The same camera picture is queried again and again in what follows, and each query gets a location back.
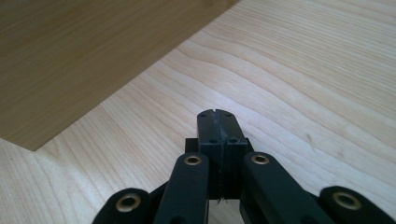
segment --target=wooden table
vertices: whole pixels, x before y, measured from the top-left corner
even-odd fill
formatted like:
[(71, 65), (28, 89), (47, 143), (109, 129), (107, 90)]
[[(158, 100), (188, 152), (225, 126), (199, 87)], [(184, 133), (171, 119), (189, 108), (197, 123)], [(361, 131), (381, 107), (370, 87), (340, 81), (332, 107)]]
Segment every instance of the wooden table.
[[(165, 182), (196, 115), (234, 113), (314, 194), (354, 189), (396, 218), (396, 2), (242, 0), (37, 152), (0, 140), (1, 223), (90, 223)], [(237, 202), (209, 223), (241, 223)]]

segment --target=light wood grain surface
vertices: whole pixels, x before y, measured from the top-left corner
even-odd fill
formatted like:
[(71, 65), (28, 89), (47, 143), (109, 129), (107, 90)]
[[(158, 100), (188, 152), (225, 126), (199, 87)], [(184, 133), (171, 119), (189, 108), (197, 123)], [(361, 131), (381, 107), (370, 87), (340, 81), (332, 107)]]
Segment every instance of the light wood grain surface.
[[(1, 223), (90, 223), (169, 178), (208, 108), (314, 194), (354, 189), (396, 218), (396, 2), (242, 0), (37, 152), (0, 141)], [(237, 202), (209, 223), (241, 223)]]

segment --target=screw hole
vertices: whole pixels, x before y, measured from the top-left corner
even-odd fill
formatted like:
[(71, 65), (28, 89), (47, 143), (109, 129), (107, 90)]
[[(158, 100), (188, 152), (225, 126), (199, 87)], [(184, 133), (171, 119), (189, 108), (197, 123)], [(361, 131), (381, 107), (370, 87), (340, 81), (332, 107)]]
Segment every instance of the screw hole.
[(197, 156), (189, 156), (184, 159), (184, 162), (186, 162), (186, 164), (188, 165), (198, 165), (199, 163), (201, 163), (201, 158)]
[(136, 209), (141, 203), (140, 197), (137, 194), (125, 194), (117, 201), (116, 208), (119, 212), (131, 212)]
[(254, 163), (259, 164), (259, 165), (264, 165), (270, 162), (270, 160), (262, 155), (255, 155), (251, 158)]
[(361, 209), (361, 202), (352, 194), (338, 191), (332, 195), (332, 198), (338, 205), (349, 209), (349, 210), (359, 210)]
[(238, 139), (236, 139), (236, 138), (232, 138), (232, 139), (229, 140), (229, 142), (230, 142), (230, 143), (237, 143), (237, 142), (239, 142), (239, 141), (238, 141)]

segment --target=black mechanical part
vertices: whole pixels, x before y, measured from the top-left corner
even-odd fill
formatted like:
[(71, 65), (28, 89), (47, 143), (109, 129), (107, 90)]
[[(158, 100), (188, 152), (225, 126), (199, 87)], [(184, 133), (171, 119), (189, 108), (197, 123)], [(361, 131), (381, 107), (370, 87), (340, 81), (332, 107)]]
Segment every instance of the black mechanical part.
[(186, 153), (177, 159), (154, 223), (207, 222), (209, 160), (200, 153)]
[(186, 139), (167, 183), (150, 194), (114, 194), (93, 223), (205, 224), (208, 200), (239, 199), (250, 224), (396, 224), (351, 189), (331, 187), (319, 197), (304, 191), (274, 157), (254, 152), (233, 114), (206, 110), (197, 123), (198, 137)]
[(244, 178), (247, 190), (269, 223), (334, 223), (269, 154), (248, 153)]
[(336, 223), (394, 223), (390, 216), (352, 189), (338, 186), (323, 189), (318, 202)]
[(142, 189), (123, 189), (111, 196), (93, 223), (146, 223), (149, 194)]

